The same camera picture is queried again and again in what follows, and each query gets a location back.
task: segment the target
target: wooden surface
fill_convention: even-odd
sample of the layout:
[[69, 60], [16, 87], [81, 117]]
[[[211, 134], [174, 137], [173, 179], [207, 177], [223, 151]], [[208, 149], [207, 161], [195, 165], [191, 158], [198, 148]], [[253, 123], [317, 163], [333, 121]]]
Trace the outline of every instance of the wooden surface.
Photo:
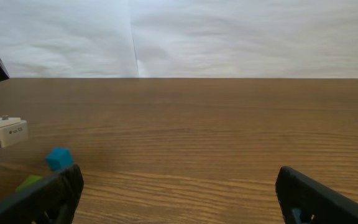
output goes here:
[[69, 147], [74, 223], [283, 223], [284, 165], [358, 202], [358, 80], [11, 79], [3, 114], [30, 139], [0, 149], [0, 199]]

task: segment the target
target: blue block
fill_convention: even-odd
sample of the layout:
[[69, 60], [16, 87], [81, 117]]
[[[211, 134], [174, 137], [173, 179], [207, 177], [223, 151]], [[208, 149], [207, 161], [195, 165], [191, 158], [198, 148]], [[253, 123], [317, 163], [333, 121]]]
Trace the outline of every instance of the blue block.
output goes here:
[[73, 163], [73, 158], [67, 148], [56, 147], [45, 158], [49, 168], [53, 171], [59, 170]]

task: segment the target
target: green block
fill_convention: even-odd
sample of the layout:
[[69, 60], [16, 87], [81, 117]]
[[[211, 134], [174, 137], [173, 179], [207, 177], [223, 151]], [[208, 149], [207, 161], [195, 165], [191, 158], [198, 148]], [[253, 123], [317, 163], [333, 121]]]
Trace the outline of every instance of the green block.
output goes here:
[[30, 175], [28, 178], [26, 178], [26, 180], [23, 181], [23, 183], [21, 183], [18, 187], [16, 187], [16, 191], [22, 190], [23, 188], [33, 184], [34, 182], [40, 179], [42, 179], [41, 176]]

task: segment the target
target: cube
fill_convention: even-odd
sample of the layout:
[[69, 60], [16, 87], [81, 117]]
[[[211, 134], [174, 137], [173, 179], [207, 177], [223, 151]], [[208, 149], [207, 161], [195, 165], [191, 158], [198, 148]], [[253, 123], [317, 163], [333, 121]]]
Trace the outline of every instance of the cube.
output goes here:
[[16, 191], [22, 190], [23, 188], [33, 184], [34, 182], [36, 182], [40, 179], [42, 179], [41, 176], [30, 175], [30, 176], [28, 176], [28, 178], [26, 178], [26, 180], [23, 181], [23, 183], [21, 183], [18, 187], [16, 187]]
[[45, 158], [49, 168], [53, 171], [64, 168], [73, 163], [73, 158], [67, 148], [56, 147]]

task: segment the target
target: white paper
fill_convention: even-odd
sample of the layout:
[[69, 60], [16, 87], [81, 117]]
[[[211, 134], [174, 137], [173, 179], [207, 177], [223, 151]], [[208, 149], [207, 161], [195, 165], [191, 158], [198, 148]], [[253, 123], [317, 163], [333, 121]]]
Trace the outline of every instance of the white paper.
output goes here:
[[358, 0], [131, 0], [140, 77], [358, 78]]
[[137, 77], [127, 0], [0, 0], [11, 77]]

